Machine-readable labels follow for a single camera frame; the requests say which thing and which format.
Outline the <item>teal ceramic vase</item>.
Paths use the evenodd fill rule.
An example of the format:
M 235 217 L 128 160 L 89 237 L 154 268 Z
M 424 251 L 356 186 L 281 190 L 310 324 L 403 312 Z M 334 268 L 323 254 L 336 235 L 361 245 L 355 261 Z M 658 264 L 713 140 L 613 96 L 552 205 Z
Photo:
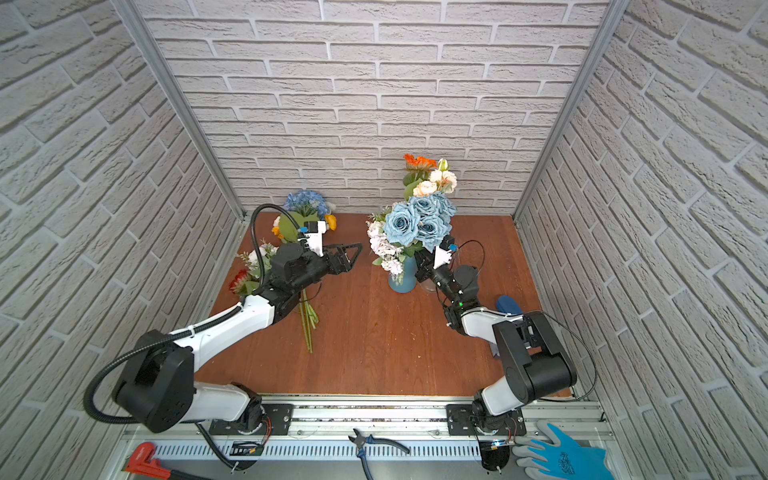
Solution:
M 390 277 L 388 280 L 390 288 L 397 293 L 406 294 L 411 292 L 418 281 L 416 279 L 417 263 L 414 257 L 407 257 L 403 263 L 402 274 L 397 277 Z

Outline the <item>blue hydrangea flower stem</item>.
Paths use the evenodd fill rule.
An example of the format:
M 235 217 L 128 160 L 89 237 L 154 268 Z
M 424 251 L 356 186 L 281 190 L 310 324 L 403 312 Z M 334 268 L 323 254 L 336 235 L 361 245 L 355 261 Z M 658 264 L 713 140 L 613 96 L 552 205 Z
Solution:
M 332 213 L 332 208 L 326 199 L 320 193 L 308 189 L 288 194 L 283 208 L 304 217 L 316 214 L 320 220 L 324 220 L 326 215 Z

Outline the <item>white lilac flower bouquet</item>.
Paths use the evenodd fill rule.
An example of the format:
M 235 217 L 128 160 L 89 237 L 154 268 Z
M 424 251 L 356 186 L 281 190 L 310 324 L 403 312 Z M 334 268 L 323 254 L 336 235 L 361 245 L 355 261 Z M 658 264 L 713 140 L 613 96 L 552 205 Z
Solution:
M 403 263 L 406 259 L 406 255 L 403 253 L 404 248 L 390 243 L 384 232 L 386 216 L 391 211 L 391 206 L 384 207 L 380 213 L 372 214 L 370 220 L 366 222 L 370 247 L 377 256 L 373 264 L 385 270 L 389 274 L 389 278 L 402 274 Z

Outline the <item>dusty blue flower stem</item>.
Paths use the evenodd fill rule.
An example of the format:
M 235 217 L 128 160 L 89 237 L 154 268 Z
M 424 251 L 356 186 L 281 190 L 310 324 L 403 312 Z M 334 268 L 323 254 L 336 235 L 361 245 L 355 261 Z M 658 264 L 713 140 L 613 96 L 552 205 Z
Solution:
M 384 239 L 399 255 L 433 252 L 450 234 L 457 209 L 443 193 L 412 197 L 395 203 L 380 220 Z

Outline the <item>peach rose flower stem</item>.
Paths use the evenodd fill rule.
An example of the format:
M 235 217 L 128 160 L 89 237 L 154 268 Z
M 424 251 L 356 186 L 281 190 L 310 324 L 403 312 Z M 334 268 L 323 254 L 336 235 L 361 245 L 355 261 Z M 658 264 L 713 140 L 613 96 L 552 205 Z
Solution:
M 412 196 L 423 197 L 435 193 L 450 194 L 457 188 L 457 176 L 449 170 L 449 163 L 446 159 L 436 160 L 438 167 L 431 171 L 429 179 L 416 186 Z

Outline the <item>orange gerbera flower stem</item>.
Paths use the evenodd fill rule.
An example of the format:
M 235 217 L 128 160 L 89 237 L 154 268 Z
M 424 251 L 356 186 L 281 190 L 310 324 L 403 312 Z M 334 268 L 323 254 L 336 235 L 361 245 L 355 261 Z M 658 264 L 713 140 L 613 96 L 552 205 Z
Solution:
M 406 175 L 403 178 L 404 197 L 408 200 L 418 184 L 429 179 L 432 170 L 438 167 L 436 160 L 405 154 Z

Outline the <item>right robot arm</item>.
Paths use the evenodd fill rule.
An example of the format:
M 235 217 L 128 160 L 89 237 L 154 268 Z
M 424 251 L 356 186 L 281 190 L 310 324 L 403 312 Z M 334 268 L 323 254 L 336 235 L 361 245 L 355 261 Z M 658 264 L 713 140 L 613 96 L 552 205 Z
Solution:
M 541 311 L 519 315 L 490 310 L 478 300 L 477 269 L 450 267 L 451 253 L 440 248 L 415 254 L 418 281 L 432 281 L 445 297 L 447 325 L 494 346 L 503 376 L 481 389 L 472 402 L 478 429 L 497 430 L 507 414 L 577 382 L 576 367 Z

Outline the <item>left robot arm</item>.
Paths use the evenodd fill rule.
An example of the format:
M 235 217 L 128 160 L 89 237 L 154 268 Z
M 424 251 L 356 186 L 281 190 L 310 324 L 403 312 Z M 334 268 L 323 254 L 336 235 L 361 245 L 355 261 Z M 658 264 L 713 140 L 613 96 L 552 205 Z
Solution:
M 164 335 L 143 335 L 113 389 L 115 403 L 133 421 L 154 433 L 178 423 L 221 420 L 242 433 L 259 429 L 261 398 L 240 384 L 198 382 L 196 372 L 245 337 L 285 318 L 302 291 L 326 275 L 349 272 L 362 250 L 359 243 L 330 245 L 315 253 L 285 244 L 271 260 L 262 285 L 234 307 L 196 325 Z

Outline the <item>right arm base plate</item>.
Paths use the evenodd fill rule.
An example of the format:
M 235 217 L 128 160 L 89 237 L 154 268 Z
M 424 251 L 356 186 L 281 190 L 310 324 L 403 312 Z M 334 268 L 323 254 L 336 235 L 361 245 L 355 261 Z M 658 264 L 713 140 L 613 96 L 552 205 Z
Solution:
M 527 433 L 520 409 L 502 415 L 486 413 L 480 404 L 455 403 L 446 406 L 450 436 L 506 436 L 518 437 Z

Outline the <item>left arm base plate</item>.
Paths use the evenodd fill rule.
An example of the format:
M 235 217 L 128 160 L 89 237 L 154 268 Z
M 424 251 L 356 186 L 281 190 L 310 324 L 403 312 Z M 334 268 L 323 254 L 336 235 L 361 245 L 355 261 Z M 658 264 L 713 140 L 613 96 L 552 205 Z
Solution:
M 270 427 L 272 436 L 286 436 L 291 426 L 293 412 L 293 404 L 261 404 L 253 412 L 244 413 L 237 421 L 213 420 L 208 432 L 211 435 L 265 436 L 267 428 Z

